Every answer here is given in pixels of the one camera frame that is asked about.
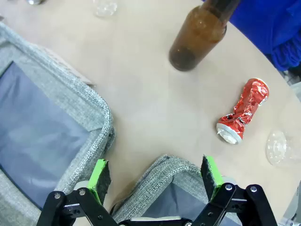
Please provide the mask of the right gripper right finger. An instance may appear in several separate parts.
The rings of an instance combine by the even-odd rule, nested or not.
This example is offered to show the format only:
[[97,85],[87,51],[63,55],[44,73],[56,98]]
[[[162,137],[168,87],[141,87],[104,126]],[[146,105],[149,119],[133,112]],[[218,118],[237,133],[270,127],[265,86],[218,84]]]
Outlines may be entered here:
[[201,176],[208,204],[193,221],[193,226],[218,226],[226,213],[235,213],[243,226],[276,226],[277,221],[260,185],[245,189],[224,182],[213,157],[203,156]]

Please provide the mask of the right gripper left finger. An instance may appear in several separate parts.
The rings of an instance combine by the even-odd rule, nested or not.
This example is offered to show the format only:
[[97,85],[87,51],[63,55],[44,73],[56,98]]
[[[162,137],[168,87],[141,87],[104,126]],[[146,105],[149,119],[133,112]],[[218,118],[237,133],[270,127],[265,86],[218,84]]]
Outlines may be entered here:
[[72,226],[77,218],[86,217],[92,226],[116,226],[103,202],[111,183],[109,162],[99,159],[86,187],[69,194],[49,193],[38,219],[38,226]]

